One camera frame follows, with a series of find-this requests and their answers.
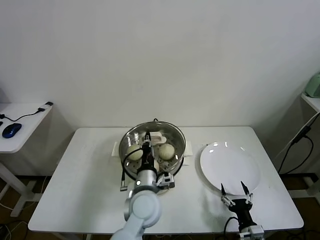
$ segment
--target floor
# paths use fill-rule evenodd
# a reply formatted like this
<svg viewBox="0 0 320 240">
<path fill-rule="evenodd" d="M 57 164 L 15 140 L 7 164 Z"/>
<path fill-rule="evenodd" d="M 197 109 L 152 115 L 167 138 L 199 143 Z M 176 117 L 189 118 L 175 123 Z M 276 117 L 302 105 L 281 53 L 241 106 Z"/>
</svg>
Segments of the floor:
<svg viewBox="0 0 320 240">
<path fill-rule="evenodd" d="M 30 179 L 21 178 L 21 181 L 24 184 L 27 184 Z M 43 185 L 44 178 L 37 177 L 37 184 L 34 188 L 35 193 L 40 193 L 41 188 Z M 48 177 L 47 180 L 44 182 L 44 189 L 46 188 L 50 178 Z M 285 186 L 288 190 L 298 190 L 298 189 L 306 189 L 307 186 L 299 177 L 286 177 L 282 179 Z M 5 182 L 0 179 L 0 190 L 5 186 Z M 19 199 L 19 194 L 10 188 L 5 196 L 1 200 L 1 204 L 13 208 L 15 203 Z M 304 228 L 307 231 L 306 239 L 307 240 L 314 240 L 320 239 L 320 224 L 317 216 L 320 216 L 320 206 L 318 205 L 317 201 L 313 198 L 302 198 L 302 199 L 295 199 L 294 203 L 298 208 L 303 220 L 304 220 Z M 28 222 L 36 208 L 37 204 L 28 203 L 25 209 L 22 211 L 19 217 L 10 217 L 10 210 L 0 206 L 0 224 L 7 224 L 12 221 L 26 221 Z M 17 226 L 17 222 L 10 223 L 8 225 L 9 229 L 12 230 Z M 58 240 L 57 237 L 50 233 L 39 233 L 39 232 L 31 232 L 27 231 L 27 226 L 22 223 L 12 232 L 11 240 L 24 240 L 25 234 L 27 232 L 27 236 L 25 240 Z M 291 233 L 300 233 L 300 230 L 291 231 Z M 154 235 L 147 235 L 145 236 L 144 240 L 214 240 L 219 238 L 220 240 L 222 237 L 219 234 L 202 234 L 202 235 L 173 235 L 173 236 L 154 236 Z M 237 236 L 235 234 L 228 234 L 229 240 L 236 240 Z M 289 233 L 285 231 L 277 232 L 270 236 L 268 240 L 287 240 Z M 109 235 L 94 235 L 93 240 L 109 240 Z"/>
</svg>

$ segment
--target table leg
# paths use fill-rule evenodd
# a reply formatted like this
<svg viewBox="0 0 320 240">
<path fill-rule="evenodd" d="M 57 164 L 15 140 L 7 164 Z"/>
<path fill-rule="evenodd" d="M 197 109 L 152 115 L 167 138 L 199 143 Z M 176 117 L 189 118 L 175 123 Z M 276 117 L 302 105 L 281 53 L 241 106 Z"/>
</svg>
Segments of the table leg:
<svg viewBox="0 0 320 240">
<path fill-rule="evenodd" d="M 55 235 L 57 238 L 59 238 L 61 240 L 80 240 L 80 238 L 77 235 L 71 234 L 71 233 L 53 232 L 52 234 Z"/>
<path fill-rule="evenodd" d="M 91 240 L 92 239 L 92 234 L 87 234 L 85 240 Z"/>
<path fill-rule="evenodd" d="M 26 202 L 39 202 L 42 193 L 33 193 L 36 181 L 30 181 L 27 185 L 24 185 L 15 175 L 13 175 L 1 162 L 0 162 L 0 178 L 2 178 L 7 185 L 0 192 L 0 200 L 7 192 L 9 186 L 21 194 L 18 202 L 14 206 L 10 216 L 18 217 L 24 208 Z"/>
<path fill-rule="evenodd" d="M 315 198 L 320 205 L 320 180 L 313 182 L 310 177 L 304 177 L 303 180 L 308 185 L 307 190 L 289 190 L 293 199 Z"/>
<path fill-rule="evenodd" d="M 0 162 L 0 178 L 2 178 L 7 184 L 9 184 L 14 190 L 24 196 L 31 197 L 34 193 L 27 188 L 12 172 L 10 172 Z"/>
</svg>

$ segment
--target shelf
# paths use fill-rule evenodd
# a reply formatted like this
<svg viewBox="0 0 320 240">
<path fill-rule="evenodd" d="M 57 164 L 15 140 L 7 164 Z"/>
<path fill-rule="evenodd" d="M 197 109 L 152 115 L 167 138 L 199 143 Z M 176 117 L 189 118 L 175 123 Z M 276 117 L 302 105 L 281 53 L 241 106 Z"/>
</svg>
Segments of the shelf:
<svg viewBox="0 0 320 240">
<path fill-rule="evenodd" d="M 320 112 L 320 98 L 313 98 L 305 95 L 304 93 L 301 94 L 301 98 L 306 101 L 316 112 Z"/>
</svg>

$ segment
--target white plate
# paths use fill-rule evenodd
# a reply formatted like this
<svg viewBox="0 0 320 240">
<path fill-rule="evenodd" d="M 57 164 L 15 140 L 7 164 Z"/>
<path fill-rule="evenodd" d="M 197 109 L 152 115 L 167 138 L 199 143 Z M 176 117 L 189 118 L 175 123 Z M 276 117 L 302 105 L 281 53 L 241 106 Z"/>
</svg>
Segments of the white plate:
<svg viewBox="0 0 320 240">
<path fill-rule="evenodd" d="M 260 169 L 252 155 L 232 142 L 214 142 L 201 153 L 200 166 L 208 181 L 227 194 L 244 195 L 241 181 L 254 191 L 260 182 Z"/>
</svg>

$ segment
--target computer mouse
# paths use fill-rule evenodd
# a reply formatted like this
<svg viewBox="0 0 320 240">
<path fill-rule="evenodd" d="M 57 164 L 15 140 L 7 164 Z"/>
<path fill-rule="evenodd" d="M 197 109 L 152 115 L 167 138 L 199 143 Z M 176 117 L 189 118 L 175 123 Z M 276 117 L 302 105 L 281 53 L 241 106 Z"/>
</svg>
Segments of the computer mouse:
<svg viewBox="0 0 320 240">
<path fill-rule="evenodd" d="M 2 132 L 2 137 L 5 139 L 12 138 L 21 129 L 21 123 L 12 123 L 6 126 Z"/>
</svg>

